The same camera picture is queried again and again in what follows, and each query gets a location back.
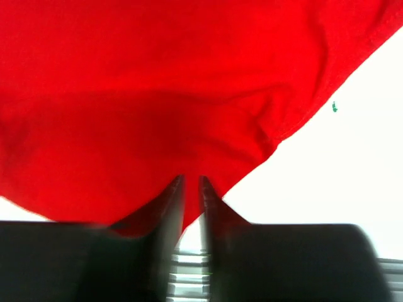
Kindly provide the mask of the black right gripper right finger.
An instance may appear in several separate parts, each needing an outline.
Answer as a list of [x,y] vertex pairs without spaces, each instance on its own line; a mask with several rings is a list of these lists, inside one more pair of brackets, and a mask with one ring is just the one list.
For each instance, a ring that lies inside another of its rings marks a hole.
[[250,223],[199,180],[211,301],[391,301],[374,249],[352,224]]

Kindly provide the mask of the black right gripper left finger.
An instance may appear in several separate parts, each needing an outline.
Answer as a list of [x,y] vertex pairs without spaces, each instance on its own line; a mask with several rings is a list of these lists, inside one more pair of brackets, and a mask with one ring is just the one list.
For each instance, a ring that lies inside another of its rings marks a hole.
[[111,226],[1,222],[2,301],[164,301],[184,177]]

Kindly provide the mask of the red t shirt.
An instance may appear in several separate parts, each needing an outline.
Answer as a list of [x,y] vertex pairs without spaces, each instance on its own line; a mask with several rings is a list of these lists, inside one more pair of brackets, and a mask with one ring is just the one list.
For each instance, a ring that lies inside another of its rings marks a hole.
[[401,1],[2,1],[1,196],[50,220],[155,223],[223,195],[402,27]]

